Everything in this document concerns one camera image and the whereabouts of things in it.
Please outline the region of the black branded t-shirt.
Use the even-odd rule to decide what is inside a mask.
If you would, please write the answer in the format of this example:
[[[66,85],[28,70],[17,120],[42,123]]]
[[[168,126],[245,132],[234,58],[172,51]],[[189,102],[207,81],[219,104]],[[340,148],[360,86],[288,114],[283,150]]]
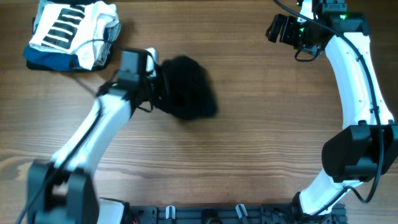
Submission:
[[[152,104],[181,120],[214,117],[218,112],[208,72],[196,60],[180,55],[163,61],[156,72]]]

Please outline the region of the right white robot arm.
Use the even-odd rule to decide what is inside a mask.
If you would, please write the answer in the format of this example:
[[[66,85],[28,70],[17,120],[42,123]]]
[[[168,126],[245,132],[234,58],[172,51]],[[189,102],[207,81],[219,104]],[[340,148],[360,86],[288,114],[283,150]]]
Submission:
[[[291,45],[316,60],[325,54],[335,74],[343,110],[342,130],[322,148],[322,170],[298,192],[290,218],[320,222],[348,192],[371,183],[362,203],[370,202],[381,177],[397,158],[397,124],[377,82],[370,51],[370,28],[362,12],[344,1],[298,1],[266,30],[270,42]]]

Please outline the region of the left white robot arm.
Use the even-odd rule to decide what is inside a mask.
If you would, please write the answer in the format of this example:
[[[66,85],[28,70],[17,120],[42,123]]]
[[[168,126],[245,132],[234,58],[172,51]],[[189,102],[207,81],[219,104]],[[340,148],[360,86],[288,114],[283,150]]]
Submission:
[[[126,223],[129,204],[99,198],[94,175],[109,144],[141,103],[152,99],[159,77],[154,48],[127,48],[115,82],[98,90],[95,102],[74,135],[50,160],[36,159],[28,170],[27,201],[16,222]]]

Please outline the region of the black folded bottom garment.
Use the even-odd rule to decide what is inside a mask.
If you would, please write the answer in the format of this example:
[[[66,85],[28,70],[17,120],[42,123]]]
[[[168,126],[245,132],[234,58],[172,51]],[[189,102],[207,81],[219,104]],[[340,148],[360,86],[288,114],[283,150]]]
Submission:
[[[79,66],[72,66],[66,64],[58,64],[55,66],[48,67],[46,65],[39,65],[30,61],[26,61],[26,67],[29,70],[40,70],[40,71],[53,71],[53,72],[77,72],[77,73],[86,73],[86,72],[98,72],[102,71],[109,65],[109,61],[105,62],[104,65],[95,65],[91,70],[87,70],[85,68],[81,68]]]

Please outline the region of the blue folded garment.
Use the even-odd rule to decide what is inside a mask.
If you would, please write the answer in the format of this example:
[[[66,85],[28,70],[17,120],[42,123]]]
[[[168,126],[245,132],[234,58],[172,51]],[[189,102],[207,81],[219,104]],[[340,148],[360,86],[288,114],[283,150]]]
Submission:
[[[42,52],[27,46],[23,51],[23,56],[27,61],[39,65],[46,65],[48,67],[55,66],[61,63],[80,67],[80,63],[76,55],[55,52]]]

